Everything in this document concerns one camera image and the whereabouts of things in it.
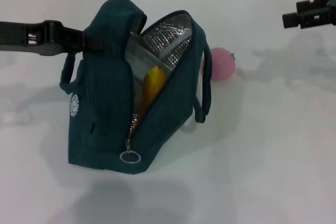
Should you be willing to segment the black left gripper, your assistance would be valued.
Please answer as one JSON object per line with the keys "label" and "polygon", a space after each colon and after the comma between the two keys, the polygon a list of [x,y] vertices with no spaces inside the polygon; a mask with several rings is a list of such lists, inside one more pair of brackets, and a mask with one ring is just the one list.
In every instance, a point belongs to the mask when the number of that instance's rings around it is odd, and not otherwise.
{"label": "black left gripper", "polygon": [[104,39],[46,20],[37,24],[1,22],[1,51],[55,56],[66,52],[103,51]]}

